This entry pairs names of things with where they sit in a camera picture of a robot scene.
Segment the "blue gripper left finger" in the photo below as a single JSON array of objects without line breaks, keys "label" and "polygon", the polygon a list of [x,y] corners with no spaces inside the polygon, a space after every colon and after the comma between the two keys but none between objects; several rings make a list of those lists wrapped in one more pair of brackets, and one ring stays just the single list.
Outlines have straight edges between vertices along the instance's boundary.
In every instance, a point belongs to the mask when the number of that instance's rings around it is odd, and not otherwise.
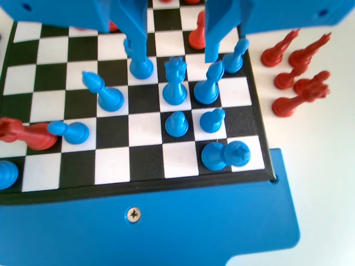
[{"label": "blue gripper left finger", "polygon": [[112,21],[131,41],[132,58],[138,62],[147,59],[147,10],[147,0],[112,1]]}]

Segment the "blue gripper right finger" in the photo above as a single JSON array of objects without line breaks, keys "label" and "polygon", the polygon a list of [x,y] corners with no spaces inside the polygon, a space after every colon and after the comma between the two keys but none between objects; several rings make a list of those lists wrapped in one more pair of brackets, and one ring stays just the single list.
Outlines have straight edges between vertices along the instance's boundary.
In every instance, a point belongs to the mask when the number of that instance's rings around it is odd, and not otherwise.
[{"label": "blue gripper right finger", "polygon": [[217,61],[219,46],[241,22],[238,0],[208,0],[205,2],[205,62]]}]

